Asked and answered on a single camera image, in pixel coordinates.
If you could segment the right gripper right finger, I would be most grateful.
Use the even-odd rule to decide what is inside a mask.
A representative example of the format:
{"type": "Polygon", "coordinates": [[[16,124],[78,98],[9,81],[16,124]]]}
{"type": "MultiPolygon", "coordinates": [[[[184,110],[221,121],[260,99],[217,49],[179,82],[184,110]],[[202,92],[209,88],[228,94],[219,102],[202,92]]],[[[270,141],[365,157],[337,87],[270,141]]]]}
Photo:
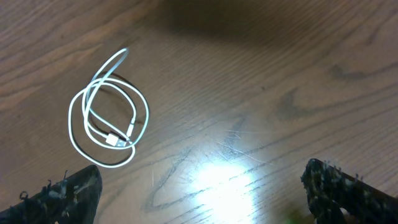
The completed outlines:
{"type": "Polygon", "coordinates": [[[310,159],[301,176],[315,223],[397,223],[397,199],[352,177],[340,168],[310,159]]]}

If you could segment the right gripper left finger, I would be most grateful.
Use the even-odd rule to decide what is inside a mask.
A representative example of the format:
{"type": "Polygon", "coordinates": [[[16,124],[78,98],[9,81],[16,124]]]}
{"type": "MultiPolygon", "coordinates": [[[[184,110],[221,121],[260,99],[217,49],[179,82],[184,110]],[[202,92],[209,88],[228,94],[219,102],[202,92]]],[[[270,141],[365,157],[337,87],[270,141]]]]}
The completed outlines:
{"type": "Polygon", "coordinates": [[[35,195],[22,191],[21,202],[1,212],[1,224],[93,224],[102,189],[100,170],[87,166],[35,195]]]}

